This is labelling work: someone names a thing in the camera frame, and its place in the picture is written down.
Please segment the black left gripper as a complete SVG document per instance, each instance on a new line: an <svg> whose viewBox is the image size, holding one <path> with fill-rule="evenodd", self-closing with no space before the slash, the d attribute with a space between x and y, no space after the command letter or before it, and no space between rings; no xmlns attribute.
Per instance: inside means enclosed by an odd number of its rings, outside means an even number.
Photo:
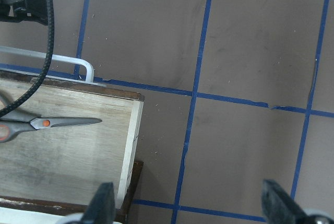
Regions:
<svg viewBox="0 0 334 224"><path fill-rule="evenodd" d="M1 22L38 22L48 25L46 0L1 0Z"/></svg>

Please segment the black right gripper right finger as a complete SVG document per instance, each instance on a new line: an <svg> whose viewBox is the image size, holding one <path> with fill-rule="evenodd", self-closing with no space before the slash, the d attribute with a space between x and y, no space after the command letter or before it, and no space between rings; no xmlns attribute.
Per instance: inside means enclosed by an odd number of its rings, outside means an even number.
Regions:
<svg viewBox="0 0 334 224"><path fill-rule="evenodd" d="M261 208L266 223L333 223L322 211L303 210L274 180L263 180Z"/></svg>

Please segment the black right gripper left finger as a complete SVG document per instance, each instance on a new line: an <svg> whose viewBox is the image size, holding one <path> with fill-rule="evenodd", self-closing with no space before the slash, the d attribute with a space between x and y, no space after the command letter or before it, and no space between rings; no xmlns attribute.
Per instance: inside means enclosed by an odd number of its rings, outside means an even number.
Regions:
<svg viewBox="0 0 334 224"><path fill-rule="evenodd" d="M114 186L102 183L83 214L71 214L62 223L113 223L116 217Z"/></svg>

